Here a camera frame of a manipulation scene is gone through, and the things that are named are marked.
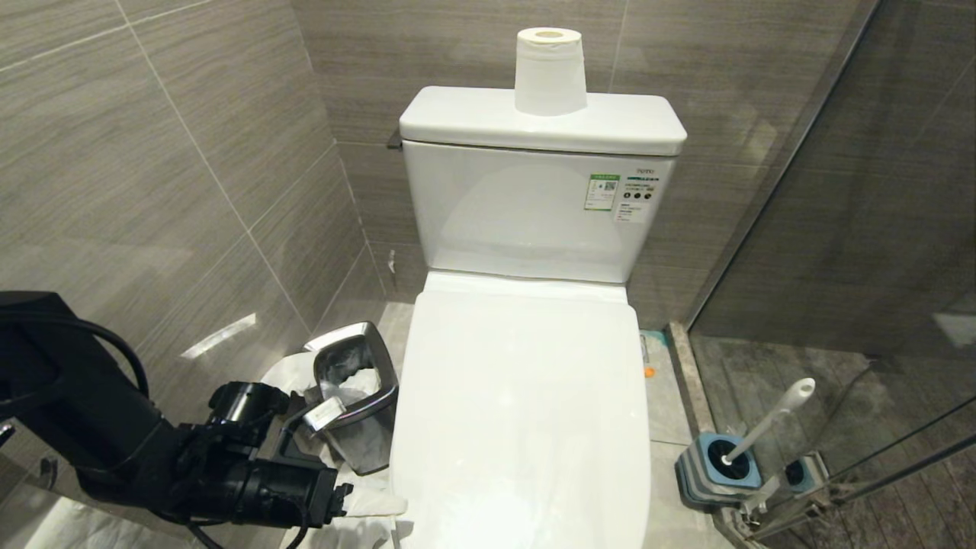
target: white toilet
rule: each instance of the white toilet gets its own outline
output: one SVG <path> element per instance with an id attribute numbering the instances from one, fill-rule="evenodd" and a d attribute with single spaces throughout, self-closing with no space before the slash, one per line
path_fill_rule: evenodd
<path id="1" fill-rule="evenodd" d="M 543 117 L 512 93 L 428 87 L 400 118 L 430 268 L 390 458 L 400 546 L 637 549 L 650 434 L 624 283 L 686 134 L 659 97 Z"/>

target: shower floor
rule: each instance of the shower floor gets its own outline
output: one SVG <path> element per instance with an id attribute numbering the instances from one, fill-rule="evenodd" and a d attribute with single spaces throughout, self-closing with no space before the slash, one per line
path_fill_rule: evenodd
<path id="1" fill-rule="evenodd" d="M 972 433 L 976 405 L 872 457 L 976 394 L 971 363 L 889 357 L 692 335 L 718 431 L 741 434 L 796 379 L 814 397 L 754 448 L 763 476 L 819 449 L 848 482 L 880 479 Z M 772 549 L 976 547 L 976 448 L 764 540 Z"/>

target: tissue paper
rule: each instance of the tissue paper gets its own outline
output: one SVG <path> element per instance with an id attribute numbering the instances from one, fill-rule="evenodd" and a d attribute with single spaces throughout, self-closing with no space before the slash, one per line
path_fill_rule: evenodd
<path id="1" fill-rule="evenodd" d="M 526 28 L 518 32 L 515 54 L 515 108 L 557 116 L 587 106 L 582 34 L 568 28 Z"/>

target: stainless steel trash can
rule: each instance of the stainless steel trash can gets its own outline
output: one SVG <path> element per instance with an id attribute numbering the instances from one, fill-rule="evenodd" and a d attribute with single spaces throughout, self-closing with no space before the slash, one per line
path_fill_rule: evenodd
<path id="1" fill-rule="evenodd" d="M 346 412 L 320 433 L 357 475 L 369 475 L 389 465 L 399 383 L 380 331 L 372 322 L 359 322 L 316 338 L 323 347 L 315 356 L 319 388 L 338 388 L 363 368 L 374 368 L 380 388 L 358 401 L 347 402 Z M 325 394 L 323 399 L 334 395 Z"/>

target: robotic arm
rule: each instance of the robotic arm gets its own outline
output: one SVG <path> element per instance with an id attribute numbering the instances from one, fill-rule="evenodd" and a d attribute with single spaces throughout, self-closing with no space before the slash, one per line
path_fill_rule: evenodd
<path id="1" fill-rule="evenodd" d="M 95 339 L 129 361 L 136 386 Z M 259 459 L 273 416 L 289 397 L 261 383 L 230 382 L 213 394 L 203 424 L 173 426 L 148 398 L 135 353 L 112 332 L 77 318 L 55 293 L 0 292 L 0 421 L 17 417 L 76 469 L 93 498 L 142 507 L 190 528 L 232 522 L 321 528 L 342 516 L 351 485 L 301 453 L 285 421 L 273 457 Z"/>

